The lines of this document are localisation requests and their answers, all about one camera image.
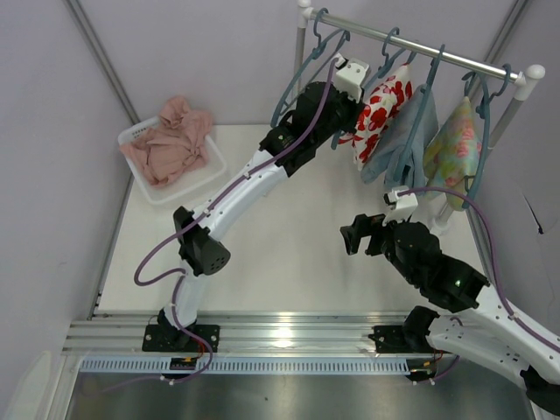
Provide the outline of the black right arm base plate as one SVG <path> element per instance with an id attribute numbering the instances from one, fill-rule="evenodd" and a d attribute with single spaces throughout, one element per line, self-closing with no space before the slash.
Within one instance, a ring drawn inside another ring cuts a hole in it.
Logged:
<path id="1" fill-rule="evenodd" d="M 424 336 L 406 330 L 402 325 L 377 325 L 367 336 L 379 354 L 432 354 L 434 348 Z"/>

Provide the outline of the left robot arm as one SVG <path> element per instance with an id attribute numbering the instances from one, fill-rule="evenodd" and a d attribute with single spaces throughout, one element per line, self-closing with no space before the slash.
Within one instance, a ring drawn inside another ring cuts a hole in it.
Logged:
<path id="1" fill-rule="evenodd" d="M 180 282 L 157 325 L 174 346 L 191 338 L 204 282 L 223 269 L 231 253 L 225 233 L 259 198 L 315 158 L 318 148 L 340 131 L 354 128 L 363 109 L 357 82 L 312 82 L 278 125 L 259 143 L 253 157 L 206 205 L 178 208 L 173 221 L 181 259 Z"/>

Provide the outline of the red poppy print skirt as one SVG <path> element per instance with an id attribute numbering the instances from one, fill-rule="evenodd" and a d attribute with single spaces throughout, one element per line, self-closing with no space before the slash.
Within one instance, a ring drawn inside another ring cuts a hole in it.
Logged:
<path id="1" fill-rule="evenodd" d="M 402 64 L 364 100 L 354 132 L 345 133 L 338 140 L 339 145 L 352 146 L 353 162 L 359 171 L 412 95 L 410 64 Z"/>

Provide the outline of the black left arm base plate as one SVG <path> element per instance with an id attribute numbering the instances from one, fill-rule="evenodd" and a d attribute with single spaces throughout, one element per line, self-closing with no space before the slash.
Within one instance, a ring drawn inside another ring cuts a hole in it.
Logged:
<path id="1" fill-rule="evenodd" d="M 205 340 L 216 352 L 220 343 L 219 325 L 194 324 L 188 331 Z M 197 353 L 200 343 L 173 326 L 147 325 L 144 330 L 142 351 L 147 353 Z"/>

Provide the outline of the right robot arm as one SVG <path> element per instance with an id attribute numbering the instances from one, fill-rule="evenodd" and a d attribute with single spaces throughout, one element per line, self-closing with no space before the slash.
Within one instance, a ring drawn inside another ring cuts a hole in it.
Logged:
<path id="1" fill-rule="evenodd" d="M 421 222 L 384 222 L 360 214 L 342 227 L 346 252 L 365 237 L 368 256 L 384 256 L 438 314 L 416 306 L 402 327 L 407 344 L 456 354 L 493 370 L 523 389 L 528 399 L 559 413 L 559 338 L 508 301 L 469 264 L 445 255 L 439 239 Z"/>

